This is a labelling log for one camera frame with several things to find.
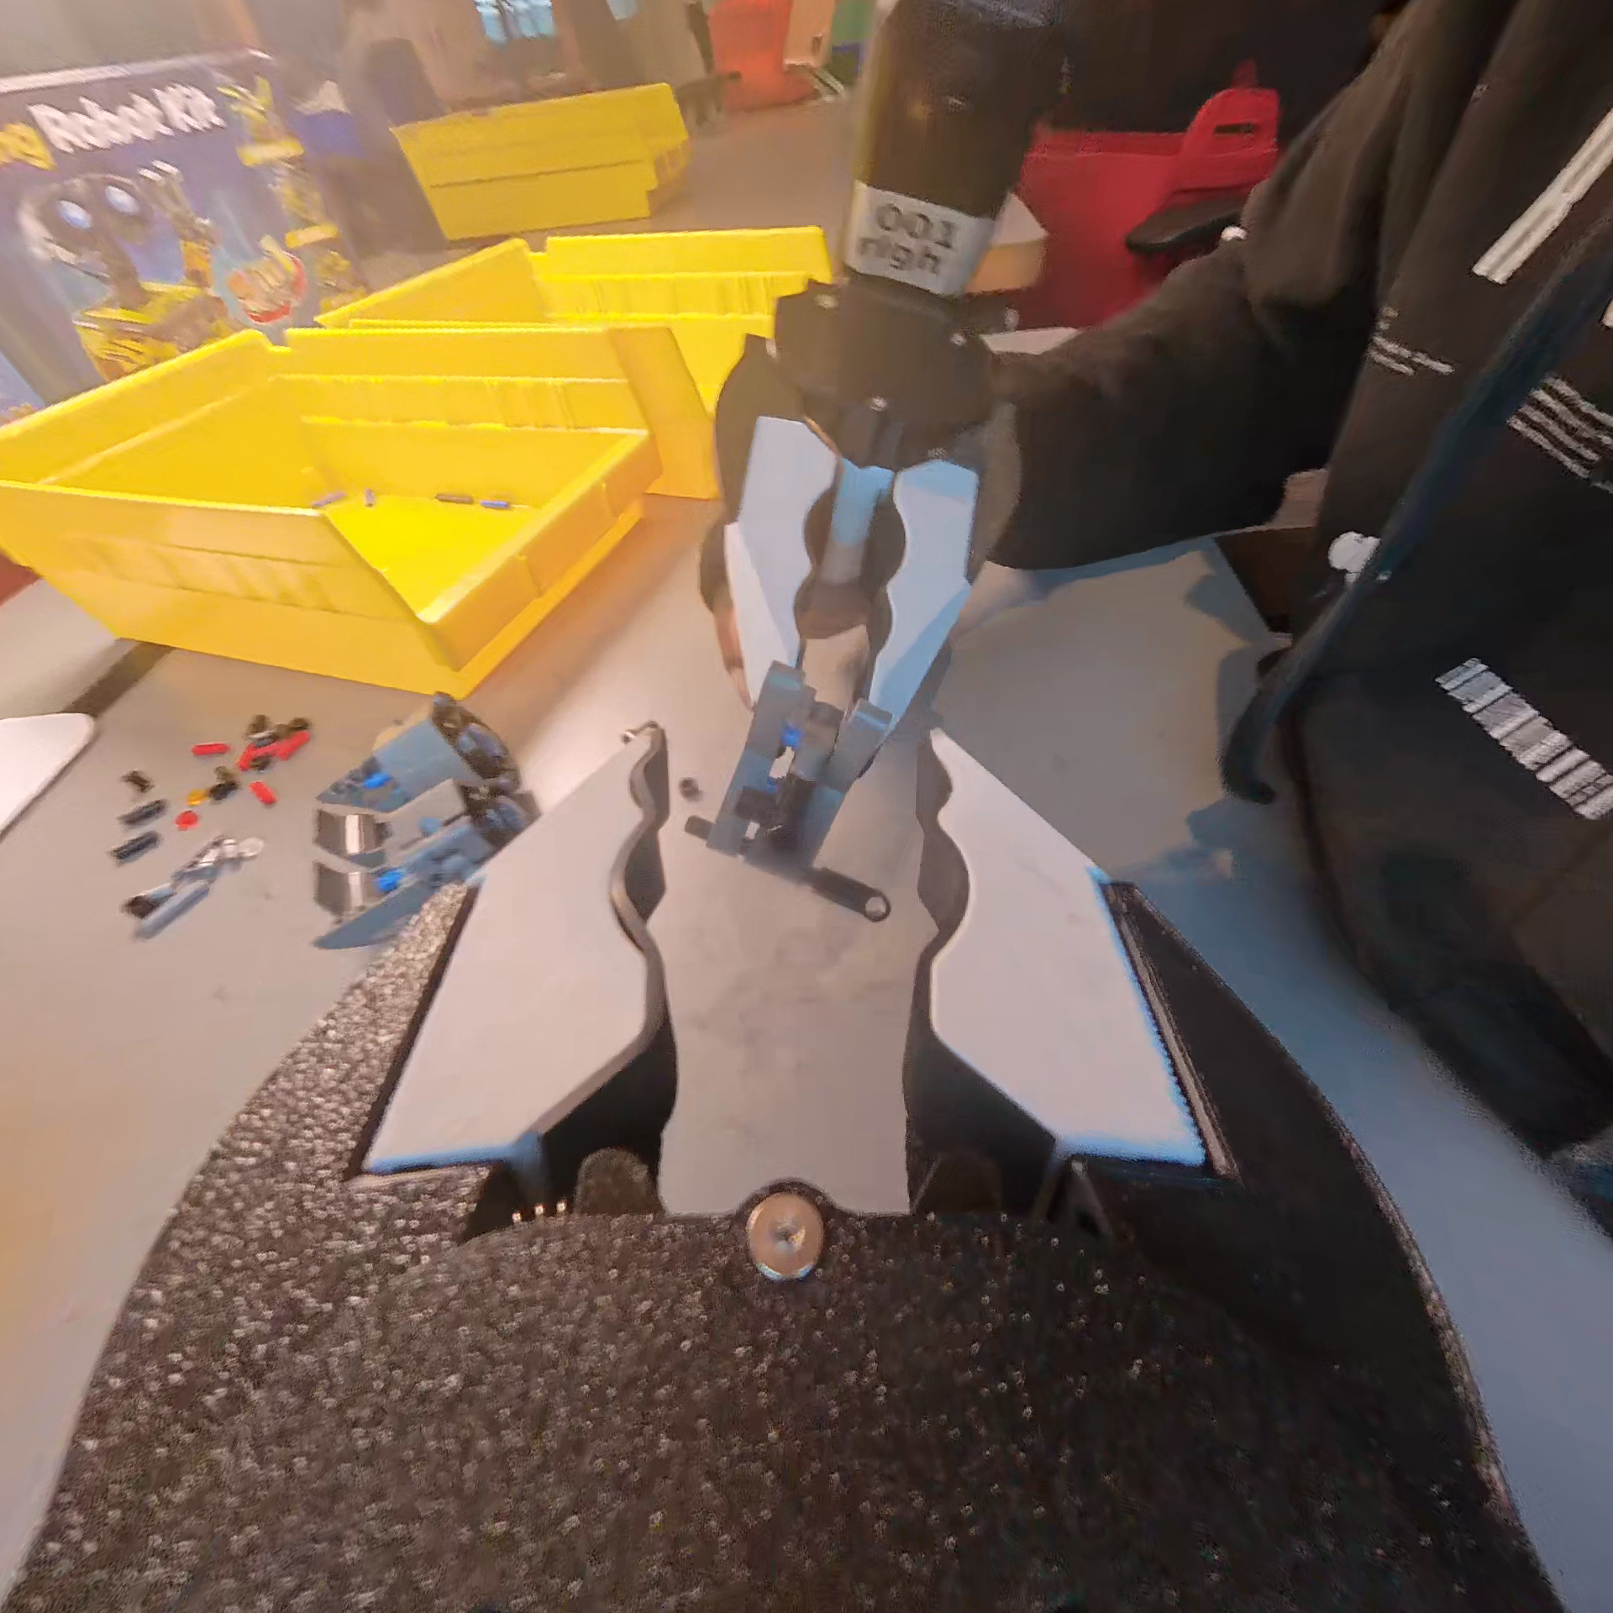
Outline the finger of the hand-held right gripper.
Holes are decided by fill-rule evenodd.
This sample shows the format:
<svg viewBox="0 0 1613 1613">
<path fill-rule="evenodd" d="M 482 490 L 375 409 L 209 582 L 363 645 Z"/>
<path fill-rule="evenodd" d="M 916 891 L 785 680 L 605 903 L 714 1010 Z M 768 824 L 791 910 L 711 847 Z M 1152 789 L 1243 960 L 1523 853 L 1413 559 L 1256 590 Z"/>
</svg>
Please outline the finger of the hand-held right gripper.
<svg viewBox="0 0 1613 1613">
<path fill-rule="evenodd" d="M 874 588 L 860 684 L 860 701 L 883 718 L 883 734 L 910 709 L 974 588 L 978 494 L 978 472 L 953 461 L 924 461 L 893 480 L 901 555 L 893 576 Z"/>
<path fill-rule="evenodd" d="M 722 536 L 737 678 L 751 707 L 774 664 L 801 664 L 801 599 L 814 580 L 809 526 L 834 499 L 835 482 L 837 451 L 814 426 L 795 417 L 759 419 L 739 513 Z"/>
</svg>

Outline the black brick assembly coloured pins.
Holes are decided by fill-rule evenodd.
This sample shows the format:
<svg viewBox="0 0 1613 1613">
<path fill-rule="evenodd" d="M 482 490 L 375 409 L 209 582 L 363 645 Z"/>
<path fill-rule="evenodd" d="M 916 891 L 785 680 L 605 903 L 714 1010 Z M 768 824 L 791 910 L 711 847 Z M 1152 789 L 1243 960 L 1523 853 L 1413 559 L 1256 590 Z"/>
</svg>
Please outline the black brick assembly coloured pins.
<svg viewBox="0 0 1613 1613">
<path fill-rule="evenodd" d="M 874 764 L 887 739 L 883 718 L 860 699 L 851 711 L 843 712 L 832 703 L 820 701 L 812 686 L 810 689 L 814 693 L 812 714 L 795 759 L 795 774 L 805 789 L 793 841 L 778 849 L 772 843 L 757 843 L 736 858 L 797 883 L 858 918 L 885 922 L 893 904 L 883 891 L 818 864 L 822 845 L 849 791 Z M 705 831 L 711 824 L 713 820 L 691 816 L 684 828 L 686 833 L 705 843 Z"/>
</svg>

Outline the person's black hoodie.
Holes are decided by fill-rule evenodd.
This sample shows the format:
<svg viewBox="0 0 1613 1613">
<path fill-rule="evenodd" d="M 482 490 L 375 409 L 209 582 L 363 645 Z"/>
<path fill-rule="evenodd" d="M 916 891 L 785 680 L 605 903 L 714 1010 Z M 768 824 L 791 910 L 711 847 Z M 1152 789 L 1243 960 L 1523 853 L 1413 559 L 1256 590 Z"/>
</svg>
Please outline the person's black hoodie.
<svg viewBox="0 0 1613 1613">
<path fill-rule="evenodd" d="M 1358 586 L 1283 760 L 1362 972 L 1563 1177 L 1609 1194 L 1609 311 L 1392 513 L 1527 307 L 1609 227 L 1609 4 L 1415 4 L 1375 325 L 1296 628 Z"/>
</svg>

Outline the red chair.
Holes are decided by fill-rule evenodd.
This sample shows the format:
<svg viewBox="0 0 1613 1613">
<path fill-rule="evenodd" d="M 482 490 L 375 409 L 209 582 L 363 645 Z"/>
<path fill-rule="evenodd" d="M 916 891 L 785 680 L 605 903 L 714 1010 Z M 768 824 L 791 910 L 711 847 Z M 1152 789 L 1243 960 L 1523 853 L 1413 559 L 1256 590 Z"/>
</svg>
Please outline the red chair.
<svg viewBox="0 0 1613 1613">
<path fill-rule="evenodd" d="M 709 25 L 728 109 L 755 113 L 814 100 L 809 79 L 784 61 L 791 19 L 793 2 L 713 4 Z"/>
</svg>

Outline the small brick parts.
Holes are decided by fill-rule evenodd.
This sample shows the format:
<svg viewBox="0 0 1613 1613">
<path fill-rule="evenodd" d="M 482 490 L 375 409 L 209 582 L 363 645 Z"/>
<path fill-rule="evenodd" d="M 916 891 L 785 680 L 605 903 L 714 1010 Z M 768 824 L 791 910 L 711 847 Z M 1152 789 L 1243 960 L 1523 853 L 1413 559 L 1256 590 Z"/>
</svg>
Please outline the small brick parts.
<svg viewBox="0 0 1613 1613">
<path fill-rule="evenodd" d="M 309 718 L 271 720 L 257 714 L 242 739 L 202 739 L 188 751 L 192 764 L 167 799 L 144 772 L 125 774 L 125 783 L 138 801 L 117 818 L 123 839 L 111 849 L 111 860 L 123 868 L 150 862 L 173 851 L 179 860 L 171 872 L 119 904 L 135 941 L 152 941 L 173 929 L 208 903 L 213 891 L 246 872 L 265 851 L 265 841 L 252 833 L 232 833 L 236 808 L 252 803 L 261 810 L 279 805 L 275 770 L 302 755 L 313 739 Z"/>
</svg>

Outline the grey twin engine brick model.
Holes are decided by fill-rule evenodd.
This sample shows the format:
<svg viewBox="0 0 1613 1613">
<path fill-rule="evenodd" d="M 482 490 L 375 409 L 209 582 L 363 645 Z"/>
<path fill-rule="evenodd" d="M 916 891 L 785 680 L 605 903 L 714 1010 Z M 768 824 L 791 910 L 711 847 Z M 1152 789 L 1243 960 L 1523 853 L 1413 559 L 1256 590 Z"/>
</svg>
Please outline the grey twin engine brick model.
<svg viewBox="0 0 1613 1613">
<path fill-rule="evenodd" d="M 505 741 L 453 697 L 434 695 L 315 801 L 315 903 L 328 916 L 315 947 L 396 937 L 536 820 Z"/>
</svg>

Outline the grey desk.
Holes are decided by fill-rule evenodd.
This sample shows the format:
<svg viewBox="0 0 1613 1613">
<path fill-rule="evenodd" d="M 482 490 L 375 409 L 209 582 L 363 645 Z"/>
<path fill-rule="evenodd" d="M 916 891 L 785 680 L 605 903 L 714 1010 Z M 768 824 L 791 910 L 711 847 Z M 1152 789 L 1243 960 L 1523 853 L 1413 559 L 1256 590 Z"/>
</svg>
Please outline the grey desk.
<svg viewBox="0 0 1613 1613">
<path fill-rule="evenodd" d="M 1475 1369 L 1511 1496 L 1571 1609 L 1609 1609 L 1609 1239 L 1371 997 L 1321 916 L 1279 807 L 1225 801 L 1223 726 L 1264 628 L 1221 555 L 1177 545 L 1052 580 L 989 570 L 935 691 L 947 734 L 1106 872 L 1135 881 L 1321 1087 L 1396 1200 Z M 77 1408 L 194 1169 L 363 972 L 313 945 L 311 801 L 415 697 L 171 653 L 4 835 L 4 1588 L 27 1559 Z M 173 799 L 202 739 L 304 716 L 263 855 L 152 941 L 123 899 L 171 872 L 110 853 L 142 772 Z M 655 935 L 678 1004 L 666 1198 L 734 1206 L 778 1175 L 895 1210 L 914 899 L 903 732 L 835 824 L 832 866 L 885 924 L 703 853 L 672 826 Z"/>
</svg>

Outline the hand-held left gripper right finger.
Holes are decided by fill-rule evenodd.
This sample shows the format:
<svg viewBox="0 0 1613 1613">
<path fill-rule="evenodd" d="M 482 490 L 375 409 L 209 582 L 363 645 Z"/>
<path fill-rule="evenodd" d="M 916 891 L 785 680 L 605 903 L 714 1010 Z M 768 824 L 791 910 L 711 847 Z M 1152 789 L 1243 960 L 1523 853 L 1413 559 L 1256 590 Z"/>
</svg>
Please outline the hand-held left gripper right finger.
<svg viewBox="0 0 1613 1613">
<path fill-rule="evenodd" d="M 943 730 L 916 810 L 933 937 L 903 1058 L 914 1208 L 1043 1217 L 1087 1164 L 1204 1181 L 1196 1073 L 1123 931 L 1127 887 Z"/>
</svg>

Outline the printed toy box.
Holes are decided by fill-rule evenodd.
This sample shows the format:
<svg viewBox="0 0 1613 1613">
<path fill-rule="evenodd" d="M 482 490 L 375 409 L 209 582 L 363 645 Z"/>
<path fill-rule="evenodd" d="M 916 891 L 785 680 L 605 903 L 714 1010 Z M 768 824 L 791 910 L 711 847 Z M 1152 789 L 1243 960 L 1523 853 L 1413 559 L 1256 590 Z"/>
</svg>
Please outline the printed toy box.
<svg viewBox="0 0 1613 1613">
<path fill-rule="evenodd" d="M 256 50 L 4 79 L 4 419 L 367 294 L 319 173 L 352 133 Z"/>
</svg>

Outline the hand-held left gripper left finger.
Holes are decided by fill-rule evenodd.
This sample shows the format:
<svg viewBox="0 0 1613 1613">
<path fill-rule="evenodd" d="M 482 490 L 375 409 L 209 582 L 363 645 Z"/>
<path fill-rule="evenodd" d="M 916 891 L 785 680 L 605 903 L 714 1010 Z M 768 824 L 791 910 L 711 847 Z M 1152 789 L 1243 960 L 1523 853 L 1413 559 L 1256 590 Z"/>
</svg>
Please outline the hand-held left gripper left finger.
<svg viewBox="0 0 1613 1613">
<path fill-rule="evenodd" d="M 661 1208 L 678 1054 L 651 920 L 670 807 L 668 741 L 618 741 L 474 878 L 376 1102 L 363 1183 L 471 1169 L 551 1214 L 618 1166 L 628 1204 Z"/>
</svg>

